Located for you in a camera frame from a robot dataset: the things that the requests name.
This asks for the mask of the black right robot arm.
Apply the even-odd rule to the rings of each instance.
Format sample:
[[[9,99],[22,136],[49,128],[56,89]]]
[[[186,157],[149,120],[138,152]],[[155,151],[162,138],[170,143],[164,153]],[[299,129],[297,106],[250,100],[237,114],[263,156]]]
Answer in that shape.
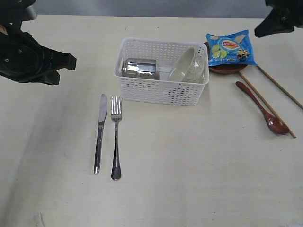
[[[33,0],[0,2],[0,74],[18,83],[58,85],[58,70],[76,69],[76,58],[40,45],[22,22],[36,19]]]

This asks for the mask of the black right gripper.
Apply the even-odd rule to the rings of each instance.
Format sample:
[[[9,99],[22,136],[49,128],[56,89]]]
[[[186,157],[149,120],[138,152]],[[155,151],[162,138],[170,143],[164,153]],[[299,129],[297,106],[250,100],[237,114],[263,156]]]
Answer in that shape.
[[[70,53],[41,46],[28,32],[0,29],[0,74],[10,80],[58,85],[56,70],[75,70],[76,61]]]

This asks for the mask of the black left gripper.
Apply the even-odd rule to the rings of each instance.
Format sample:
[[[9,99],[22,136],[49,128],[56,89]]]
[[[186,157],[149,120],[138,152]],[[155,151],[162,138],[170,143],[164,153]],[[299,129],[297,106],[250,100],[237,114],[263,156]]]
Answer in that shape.
[[[303,0],[265,0],[265,4],[273,9],[255,28],[256,37],[291,33],[294,27],[303,27]]]

